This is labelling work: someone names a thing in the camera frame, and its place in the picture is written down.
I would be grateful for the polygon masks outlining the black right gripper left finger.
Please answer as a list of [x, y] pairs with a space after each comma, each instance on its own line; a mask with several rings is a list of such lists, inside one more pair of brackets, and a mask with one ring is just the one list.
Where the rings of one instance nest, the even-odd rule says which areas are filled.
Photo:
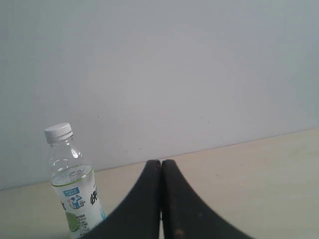
[[84, 239], [158, 239], [160, 230], [160, 176], [158, 160], [146, 162], [125, 199]]

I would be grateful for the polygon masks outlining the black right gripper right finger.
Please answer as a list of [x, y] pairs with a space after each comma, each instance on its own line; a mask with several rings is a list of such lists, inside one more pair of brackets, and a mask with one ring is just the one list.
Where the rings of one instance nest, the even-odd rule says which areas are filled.
[[166, 239], [250, 239], [215, 213], [192, 189], [177, 163], [161, 166], [161, 211]]

